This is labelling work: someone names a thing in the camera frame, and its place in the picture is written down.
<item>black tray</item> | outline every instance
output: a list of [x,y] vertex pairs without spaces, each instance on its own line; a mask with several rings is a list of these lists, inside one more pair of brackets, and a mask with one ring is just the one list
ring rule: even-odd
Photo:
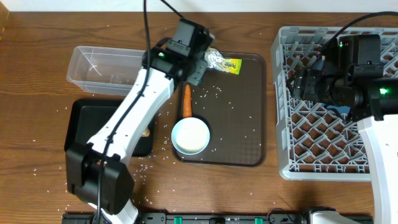
[[[122,103],[121,100],[89,100],[81,99],[74,102],[69,120],[65,150],[74,142],[86,144],[112,117]],[[154,140],[155,121],[149,123],[149,137],[141,137],[132,153],[135,157],[148,156],[152,150]]]
[[[266,63],[259,55],[222,54],[242,59],[240,74],[211,69],[201,87],[191,85],[193,117],[209,126],[209,145],[192,156],[173,147],[173,154],[184,162],[255,167],[266,158]],[[183,96],[184,89],[177,122],[182,119]]]

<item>green light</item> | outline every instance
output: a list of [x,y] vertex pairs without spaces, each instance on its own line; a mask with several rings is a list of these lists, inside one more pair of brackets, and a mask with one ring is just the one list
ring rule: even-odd
[[385,89],[385,88],[381,88],[380,89],[380,94],[386,94],[386,93],[388,93],[388,90],[387,89]]

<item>dish rack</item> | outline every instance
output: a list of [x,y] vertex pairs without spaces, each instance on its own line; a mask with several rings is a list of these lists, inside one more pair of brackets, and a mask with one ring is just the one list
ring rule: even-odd
[[[356,123],[345,123],[321,103],[290,97],[285,82],[311,67],[321,44],[340,27],[282,27],[271,47],[277,102],[279,174],[287,180],[370,181]],[[352,27],[343,35],[379,34],[384,77],[398,77],[398,29]]]

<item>wooden table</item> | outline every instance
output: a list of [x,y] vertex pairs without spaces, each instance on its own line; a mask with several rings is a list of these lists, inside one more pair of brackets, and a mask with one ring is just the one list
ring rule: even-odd
[[[360,14],[185,15],[209,27],[220,50],[255,53],[266,60],[267,159],[258,168],[176,161],[171,144],[164,145],[163,139],[170,135],[174,123],[174,94],[169,101],[174,103],[166,103],[160,109],[160,113],[170,114],[157,118],[152,156],[131,161],[132,174],[141,164],[153,166],[140,173],[145,175],[145,181],[134,176],[138,177],[134,204],[139,209],[176,213],[267,213],[274,207],[297,211],[330,206],[341,213],[373,215],[370,183],[282,179],[275,141],[270,46],[277,31],[282,26],[343,26]],[[172,13],[150,13],[149,22],[155,44],[173,35],[178,18]],[[378,17],[358,25],[397,27],[398,20]],[[65,191],[63,144],[70,109],[80,98],[120,97],[84,93],[68,83],[69,61],[77,45],[145,49],[144,37],[142,13],[11,13],[0,42],[0,223],[60,223],[65,212],[93,211]]]

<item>carrot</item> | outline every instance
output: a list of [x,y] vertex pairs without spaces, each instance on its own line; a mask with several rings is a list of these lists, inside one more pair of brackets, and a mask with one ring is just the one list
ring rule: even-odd
[[182,108],[182,118],[192,117],[192,106],[191,106],[191,87],[189,84],[185,86],[184,102]]

